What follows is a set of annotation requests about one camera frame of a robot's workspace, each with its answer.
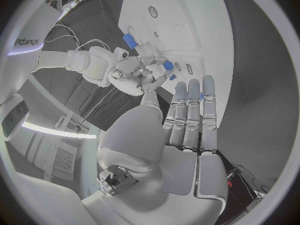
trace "led light strip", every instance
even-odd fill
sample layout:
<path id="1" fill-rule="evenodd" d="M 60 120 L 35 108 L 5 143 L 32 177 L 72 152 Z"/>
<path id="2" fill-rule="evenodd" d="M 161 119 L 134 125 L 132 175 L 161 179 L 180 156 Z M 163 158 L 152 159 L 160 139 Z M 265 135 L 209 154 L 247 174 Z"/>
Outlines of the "led light strip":
<path id="1" fill-rule="evenodd" d="M 11 51 L 7 55 L 12 56 L 12 55 L 19 55 L 19 54 L 28 54 L 28 53 L 32 53 L 32 52 L 42 49 L 43 46 L 44 46 L 44 43 L 42 43 L 39 47 L 37 47 L 35 49 L 26 50 L 26 51 Z"/>
<path id="2" fill-rule="evenodd" d="M 54 130 L 38 125 L 31 124 L 29 122 L 24 122 L 22 124 L 23 128 L 27 128 L 30 130 L 34 130 L 40 133 L 44 134 L 50 134 L 50 135 L 56 135 L 56 136 L 61 136 L 61 137 L 67 137 L 67 138 L 76 138 L 76 139 L 96 139 L 96 135 L 91 135 L 91 134 L 78 134 L 78 133 L 73 133 L 73 132 L 66 132 L 66 131 L 59 131 L 59 130 Z"/>

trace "vent grille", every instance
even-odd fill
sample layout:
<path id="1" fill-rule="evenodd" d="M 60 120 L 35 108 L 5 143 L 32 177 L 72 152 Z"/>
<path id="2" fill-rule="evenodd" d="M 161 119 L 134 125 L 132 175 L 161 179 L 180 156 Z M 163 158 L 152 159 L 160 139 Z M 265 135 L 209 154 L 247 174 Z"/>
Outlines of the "vent grille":
<path id="1" fill-rule="evenodd" d="M 105 134 L 105 131 L 99 129 L 98 141 L 97 141 L 97 152 L 99 150 L 100 142 L 103 139 L 104 134 Z M 100 173 L 102 173 L 104 171 L 104 169 L 99 165 L 98 160 L 96 162 L 96 166 L 97 166 L 97 179 L 100 179 Z"/>
<path id="2" fill-rule="evenodd" d="M 58 148 L 53 166 L 68 172 L 72 172 L 72 162 L 74 154 Z"/>

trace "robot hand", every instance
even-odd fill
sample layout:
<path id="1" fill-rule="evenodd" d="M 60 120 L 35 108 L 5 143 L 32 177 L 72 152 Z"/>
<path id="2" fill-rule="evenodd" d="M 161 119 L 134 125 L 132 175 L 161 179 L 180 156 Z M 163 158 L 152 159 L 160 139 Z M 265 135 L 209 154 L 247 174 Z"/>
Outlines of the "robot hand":
<path id="1" fill-rule="evenodd" d="M 210 75 L 203 77 L 203 121 L 201 151 L 217 150 L 217 110 L 214 79 Z M 175 88 L 163 128 L 166 143 L 179 149 L 196 151 L 201 126 L 200 83 L 191 79 L 187 85 L 179 82 Z"/>

